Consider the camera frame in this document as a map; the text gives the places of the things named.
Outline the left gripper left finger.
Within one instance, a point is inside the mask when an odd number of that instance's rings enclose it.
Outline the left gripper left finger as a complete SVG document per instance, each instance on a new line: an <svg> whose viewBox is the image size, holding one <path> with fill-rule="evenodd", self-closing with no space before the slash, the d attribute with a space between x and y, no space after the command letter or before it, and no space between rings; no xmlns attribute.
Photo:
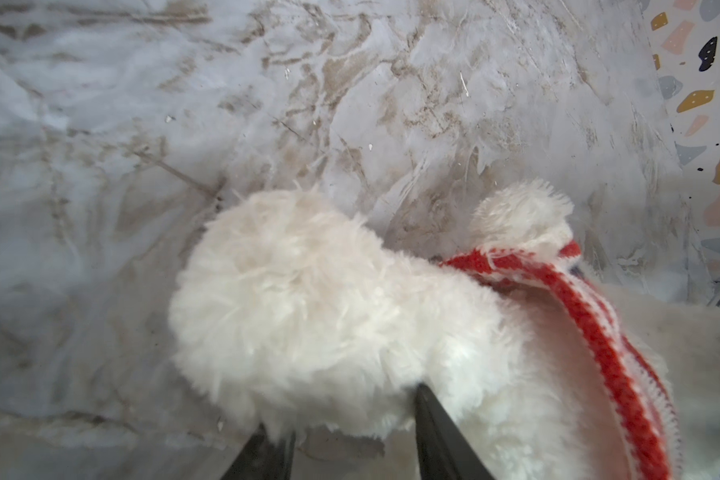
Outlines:
<svg viewBox="0 0 720 480"><path fill-rule="evenodd" d="M251 435L221 480L290 480L296 436L273 441L264 425Z"/></svg>

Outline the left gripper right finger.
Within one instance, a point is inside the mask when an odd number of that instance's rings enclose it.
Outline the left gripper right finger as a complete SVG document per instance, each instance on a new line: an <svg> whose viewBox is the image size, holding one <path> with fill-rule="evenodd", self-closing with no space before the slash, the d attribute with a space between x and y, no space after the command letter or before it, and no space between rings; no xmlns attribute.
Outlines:
<svg viewBox="0 0 720 480"><path fill-rule="evenodd" d="M494 480L434 392L419 384L415 435L422 480Z"/></svg>

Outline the white plush teddy bear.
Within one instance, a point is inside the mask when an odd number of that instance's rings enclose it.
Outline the white plush teddy bear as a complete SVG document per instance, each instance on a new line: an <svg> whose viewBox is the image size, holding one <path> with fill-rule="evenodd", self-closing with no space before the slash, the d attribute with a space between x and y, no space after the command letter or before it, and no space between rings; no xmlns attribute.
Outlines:
<svg viewBox="0 0 720 480"><path fill-rule="evenodd" d="M572 210L541 180L498 190L473 214L467 253L553 255L574 240ZM254 194L207 225L178 276L175 365L242 430L381 440L357 479L421 479L419 384L495 479L631 479L599 371L560 302L440 263L386 249L317 192ZM582 255L577 267L670 388L679 479L720 479L720 308L601 284Z"/></svg>

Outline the red white striped knit sweater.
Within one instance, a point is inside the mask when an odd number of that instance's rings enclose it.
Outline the red white striped knit sweater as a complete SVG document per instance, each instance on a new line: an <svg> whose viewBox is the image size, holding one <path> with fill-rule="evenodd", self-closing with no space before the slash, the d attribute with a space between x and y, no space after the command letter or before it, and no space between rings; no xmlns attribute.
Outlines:
<svg viewBox="0 0 720 480"><path fill-rule="evenodd" d="M679 479L684 458L670 388L628 339L616 309L578 270L571 240L553 254L515 247L475 248L440 264L483 285L525 284L560 302L591 353L609 398L631 479Z"/></svg>

